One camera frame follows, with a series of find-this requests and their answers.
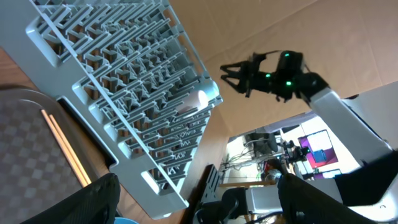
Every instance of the wooden table surface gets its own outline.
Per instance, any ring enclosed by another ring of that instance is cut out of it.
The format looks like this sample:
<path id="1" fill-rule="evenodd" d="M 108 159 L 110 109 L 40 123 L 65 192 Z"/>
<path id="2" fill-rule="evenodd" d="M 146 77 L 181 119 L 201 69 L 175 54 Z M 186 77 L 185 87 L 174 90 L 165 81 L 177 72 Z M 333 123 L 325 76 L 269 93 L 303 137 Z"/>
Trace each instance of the wooden table surface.
<path id="1" fill-rule="evenodd" d="M 0 85 L 22 85 L 37 89 L 29 77 L 16 65 L 11 58 L 0 48 Z M 77 131 L 77 138 L 80 138 L 86 153 L 90 158 L 95 170 L 99 175 L 105 175 L 109 172 L 105 165 L 104 157 L 96 145 L 83 132 L 79 125 L 71 119 L 72 126 Z M 214 164 L 218 167 L 226 150 L 229 134 L 227 127 L 221 117 L 217 107 L 211 112 L 211 117 L 205 133 L 201 139 L 199 148 L 193 158 L 187 178 L 181 190 L 183 198 L 190 202 L 190 208 L 195 206 L 192 200 L 197 197 L 195 189 L 201 179 L 202 173 L 208 164 Z M 182 210 L 171 214 L 170 217 L 161 220 L 151 219 L 139 204 L 127 193 L 121 186 L 120 200 L 118 209 L 122 216 L 130 218 L 139 223 L 181 223 L 184 213 Z"/>

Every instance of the cardboard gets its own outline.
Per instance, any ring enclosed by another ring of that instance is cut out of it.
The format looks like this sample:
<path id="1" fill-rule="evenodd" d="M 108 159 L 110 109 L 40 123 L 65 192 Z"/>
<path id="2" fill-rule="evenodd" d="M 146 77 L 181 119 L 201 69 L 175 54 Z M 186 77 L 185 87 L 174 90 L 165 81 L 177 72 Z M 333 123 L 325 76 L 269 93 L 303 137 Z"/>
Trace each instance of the cardboard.
<path id="1" fill-rule="evenodd" d="M 302 101 L 278 103 L 274 95 L 249 99 L 220 80 L 220 65 L 246 60 L 253 52 L 303 52 L 342 98 L 398 79 L 396 0 L 171 0 L 181 23 L 218 83 L 218 106 L 230 135 L 308 111 Z M 278 55 L 261 65 L 274 71 Z"/>

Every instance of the black tray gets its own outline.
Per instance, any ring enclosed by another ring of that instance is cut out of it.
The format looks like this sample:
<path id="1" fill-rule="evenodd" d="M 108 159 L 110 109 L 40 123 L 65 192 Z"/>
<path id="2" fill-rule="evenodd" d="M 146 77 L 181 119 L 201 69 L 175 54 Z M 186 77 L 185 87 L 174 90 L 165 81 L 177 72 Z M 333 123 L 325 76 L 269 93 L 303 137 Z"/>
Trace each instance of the black tray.
<path id="1" fill-rule="evenodd" d="M 40 110 L 52 114 L 92 181 L 98 178 L 63 108 L 30 89 L 0 90 L 0 223 L 20 223 L 80 185 Z"/>

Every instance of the blue bowl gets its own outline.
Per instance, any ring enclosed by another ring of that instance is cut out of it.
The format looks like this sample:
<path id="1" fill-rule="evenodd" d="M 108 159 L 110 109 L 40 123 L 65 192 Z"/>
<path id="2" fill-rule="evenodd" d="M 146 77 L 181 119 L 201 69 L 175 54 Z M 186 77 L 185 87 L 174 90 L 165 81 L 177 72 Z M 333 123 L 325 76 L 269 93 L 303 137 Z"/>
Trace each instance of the blue bowl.
<path id="1" fill-rule="evenodd" d="M 114 218 L 114 224 L 138 224 L 136 221 L 132 221 L 128 218 L 123 218 L 123 217 L 115 217 Z"/>

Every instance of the brown surface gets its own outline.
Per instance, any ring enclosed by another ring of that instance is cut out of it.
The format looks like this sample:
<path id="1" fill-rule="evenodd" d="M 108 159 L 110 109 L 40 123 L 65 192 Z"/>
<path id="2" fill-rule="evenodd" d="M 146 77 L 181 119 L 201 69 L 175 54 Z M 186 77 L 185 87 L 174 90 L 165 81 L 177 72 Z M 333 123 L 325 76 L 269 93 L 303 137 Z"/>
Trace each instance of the brown surface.
<path id="1" fill-rule="evenodd" d="M 36 89 L 22 70 L 2 49 L 0 49 L 0 85 L 3 84 L 23 85 Z M 86 152 L 95 166 L 97 173 L 99 175 L 107 174 L 109 170 L 105 165 L 104 157 L 71 118 L 70 123 L 77 131 L 76 136 L 80 136 L 83 147 L 86 148 Z M 208 164 L 215 164 L 218 166 L 221 163 L 228 138 L 229 135 L 227 128 L 221 118 L 221 114 L 218 109 L 215 108 L 211 112 L 208 126 L 202 137 L 197 153 L 195 154 L 191 168 L 188 171 L 188 176 L 184 182 L 184 186 L 182 187 L 181 194 L 184 198 L 192 198 L 192 196 L 194 196 L 195 188 L 197 187 L 201 175 Z M 123 187 L 121 187 L 118 209 L 124 217 L 131 218 L 139 223 L 180 223 L 184 215 L 184 211 L 179 211 L 173 213 L 168 218 L 152 220 Z"/>
<path id="2" fill-rule="evenodd" d="M 231 135 L 309 110 L 300 100 L 278 103 L 254 91 L 250 99 L 221 82 L 220 65 L 253 52 L 303 52 L 342 98 L 398 80 L 396 0 L 170 0 L 224 103 Z M 277 57 L 261 66 L 274 71 Z"/>

